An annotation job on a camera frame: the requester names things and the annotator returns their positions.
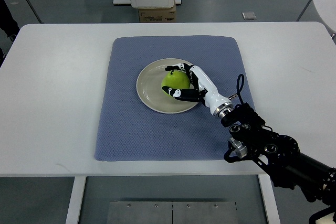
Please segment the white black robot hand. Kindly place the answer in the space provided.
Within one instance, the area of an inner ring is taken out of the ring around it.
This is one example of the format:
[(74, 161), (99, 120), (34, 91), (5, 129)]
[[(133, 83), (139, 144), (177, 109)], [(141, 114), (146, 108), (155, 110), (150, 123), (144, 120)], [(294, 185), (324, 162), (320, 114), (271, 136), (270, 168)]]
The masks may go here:
[(183, 62), (167, 66), (165, 71), (184, 72), (194, 87), (193, 89), (174, 89), (163, 86), (162, 90), (174, 99), (186, 102), (201, 102), (210, 109), (212, 116), (221, 119), (234, 110), (231, 100), (219, 94), (216, 85), (200, 67)]

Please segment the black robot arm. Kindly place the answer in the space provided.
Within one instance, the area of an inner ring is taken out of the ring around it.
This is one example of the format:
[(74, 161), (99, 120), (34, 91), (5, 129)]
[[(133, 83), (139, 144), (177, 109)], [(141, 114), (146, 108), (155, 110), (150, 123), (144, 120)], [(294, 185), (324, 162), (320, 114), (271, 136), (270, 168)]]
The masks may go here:
[(327, 205), (309, 218), (309, 223), (335, 214), (335, 168), (317, 161), (299, 149), (297, 141), (280, 135), (248, 104), (241, 101), (221, 117), (231, 135), (224, 160), (228, 163), (250, 160), (266, 172), (276, 187), (301, 188), (308, 202)]

